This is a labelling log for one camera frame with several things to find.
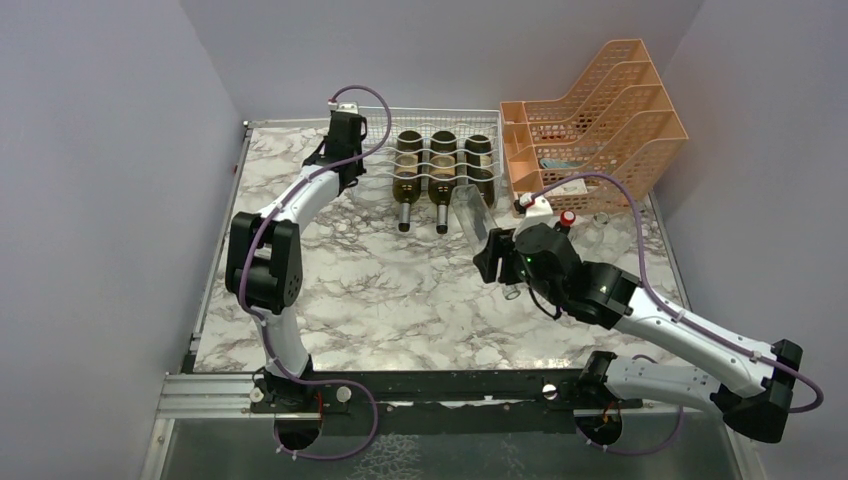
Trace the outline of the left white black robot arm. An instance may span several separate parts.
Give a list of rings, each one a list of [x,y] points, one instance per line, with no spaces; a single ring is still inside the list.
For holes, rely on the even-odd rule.
[[[303,162],[295,182],[256,213],[239,212],[230,225],[225,285],[253,318],[266,354],[264,399],[298,411],[316,396],[305,377],[312,367],[294,303],[304,280],[301,234],[317,214],[357,184],[365,172],[366,119],[335,111],[319,147]]]

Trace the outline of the clear glass bottle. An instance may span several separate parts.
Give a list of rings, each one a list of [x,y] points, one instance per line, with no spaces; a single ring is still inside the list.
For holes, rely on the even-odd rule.
[[[460,185],[453,189],[450,206],[457,217],[464,238],[472,253],[472,262],[485,284],[498,282],[506,300],[520,296],[519,289],[498,279],[502,248],[496,245],[501,230],[478,187]]]
[[[638,254],[635,220],[629,210],[584,217],[570,239],[581,258],[593,262],[615,263]]]

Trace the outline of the green wine bottle dark label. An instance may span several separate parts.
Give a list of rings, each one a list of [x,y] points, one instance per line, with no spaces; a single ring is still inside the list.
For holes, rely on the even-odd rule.
[[[463,148],[468,164],[467,175],[478,188],[485,204],[491,208],[496,199],[491,140],[485,135],[472,135],[465,140]]]

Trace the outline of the green wine bottle white label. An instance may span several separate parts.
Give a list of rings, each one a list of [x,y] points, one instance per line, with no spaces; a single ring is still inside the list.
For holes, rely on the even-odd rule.
[[[430,139],[428,196],[436,206],[436,232],[448,232],[448,208],[456,186],[457,139],[447,130],[435,132]]]

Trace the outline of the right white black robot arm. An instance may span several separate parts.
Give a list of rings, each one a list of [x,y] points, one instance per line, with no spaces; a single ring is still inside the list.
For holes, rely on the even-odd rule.
[[[659,400],[716,414],[752,440],[782,440],[793,399],[791,371],[800,346],[739,335],[650,290],[612,264],[584,261],[565,228],[533,225],[473,228],[473,263],[485,283],[524,285],[559,314],[646,340],[686,366],[640,366],[595,352],[577,380],[579,398],[600,407],[614,400]]]

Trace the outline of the green Primitivo wine bottle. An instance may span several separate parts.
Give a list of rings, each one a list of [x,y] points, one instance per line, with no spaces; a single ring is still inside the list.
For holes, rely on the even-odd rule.
[[[423,137],[415,130],[402,131],[397,137],[396,149],[392,193],[399,205],[398,230],[408,232],[412,206],[421,196]]]

